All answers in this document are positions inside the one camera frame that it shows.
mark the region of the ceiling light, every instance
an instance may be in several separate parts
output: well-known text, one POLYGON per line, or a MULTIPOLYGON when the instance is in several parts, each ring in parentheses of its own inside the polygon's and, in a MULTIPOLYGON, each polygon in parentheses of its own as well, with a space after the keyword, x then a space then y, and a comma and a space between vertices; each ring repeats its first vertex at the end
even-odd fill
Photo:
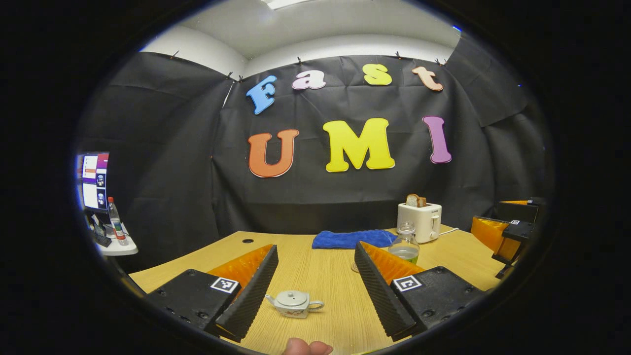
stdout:
POLYGON ((305 3, 311 0, 261 0, 261 1, 266 3, 270 9, 276 10, 276 9, 284 8, 285 6, 305 3))

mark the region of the colorful foam letter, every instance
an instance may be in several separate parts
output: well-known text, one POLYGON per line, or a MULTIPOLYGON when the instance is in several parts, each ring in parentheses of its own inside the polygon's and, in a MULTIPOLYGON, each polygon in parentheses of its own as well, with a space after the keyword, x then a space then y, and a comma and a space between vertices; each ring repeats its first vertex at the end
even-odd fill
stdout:
POLYGON ((254 114, 260 114, 274 103, 274 98, 268 97, 268 95, 274 95, 276 92, 274 85, 271 84, 274 81, 276 81, 276 77, 270 75, 245 94, 254 101, 254 114))
POLYGON ((392 83, 392 77, 386 73, 388 68, 381 64, 366 64, 362 67, 364 80, 371 85, 388 85, 392 83))
POLYGON ((281 140, 280 160, 276 164, 265 161, 268 141, 272 139, 269 133, 251 136, 250 143, 250 171, 259 178, 277 178, 286 173, 293 164, 293 139, 298 135, 297 129, 286 129, 278 132, 281 140))
POLYGON ((442 90, 442 84, 435 82, 432 78, 433 76, 436 76, 436 74, 434 74, 433 71, 427 71, 425 67, 419 66, 417 68, 412 69, 412 73, 417 74, 418 77, 421 78, 421 81, 426 87, 434 91, 442 90))
POLYGON ((430 160, 434 164, 448 163, 451 161, 451 154, 447 151, 447 143, 445 142, 445 133, 442 125, 445 123, 442 118, 436 116, 425 116, 423 122, 430 130, 430 138, 432 139, 432 156, 430 160))
POLYGON ((298 78, 298 80, 292 83, 292 88, 296 90, 306 88, 319 89, 326 85, 324 82, 324 73, 319 70, 303 71, 296 75, 296 78, 298 78))
POLYGON ((344 152, 356 169, 362 167, 366 152, 370 149, 370 158, 366 162, 369 169, 390 169, 394 159, 390 156, 386 135, 388 121, 383 118, 371 118, 363 126, 362 134, 357 137, 344 121, 331 121, 322 127, 329 133, 331 141, 331 162, 326 164, 328 172, 348 170, 344 161, 344 152))

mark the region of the letter m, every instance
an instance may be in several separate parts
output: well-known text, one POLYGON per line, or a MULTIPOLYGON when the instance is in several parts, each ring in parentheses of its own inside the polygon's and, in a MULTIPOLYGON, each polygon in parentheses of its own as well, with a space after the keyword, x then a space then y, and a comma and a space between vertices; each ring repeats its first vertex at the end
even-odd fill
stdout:
POLYGON ((390 157, 386 136, 388 121, 383 118, 371 118, 363 126, 362 134, 357 137, 344 121, 331 121, 322 127, 329 133, 331 140, 331 161, 326 164, 328 172, 348 170, 344 161, 344 152, 356 169, 362 167, 366 153, 370 157, 366 162, 369 169, 390 169, 394 167, 394 159, 390 157))

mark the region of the toast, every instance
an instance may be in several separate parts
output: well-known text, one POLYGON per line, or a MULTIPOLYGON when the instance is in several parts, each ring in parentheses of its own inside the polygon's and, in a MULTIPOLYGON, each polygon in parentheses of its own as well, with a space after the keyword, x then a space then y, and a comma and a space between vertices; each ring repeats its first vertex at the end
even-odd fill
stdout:
POLYGON ((411 193, 406 198, 405 204, 412 207, 425 207, 427 206, 427 199, 425 197, 419 197, 415 193, 411 193))

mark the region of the pink letter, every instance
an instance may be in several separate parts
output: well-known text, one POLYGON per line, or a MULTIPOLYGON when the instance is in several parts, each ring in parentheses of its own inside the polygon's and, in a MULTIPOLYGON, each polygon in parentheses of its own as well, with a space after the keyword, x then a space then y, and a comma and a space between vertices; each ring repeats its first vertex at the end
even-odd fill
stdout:
POLYGON ((442 131, 442 125, 445 121, 440 117, 425 116, 423 117, 423 122, 430 130, 430 138, 432 139, 432 156, 430 160, 434 164, 450 162, 451 154, 447 151, 445 133, 442 131))
POLYGON ((298 79, 292 83, 292 88, 296 90, 304 90, 306 88, 319 89, 326 85, 324 73, 320 70, 303 71, 296 75, 296 78, 298 79))

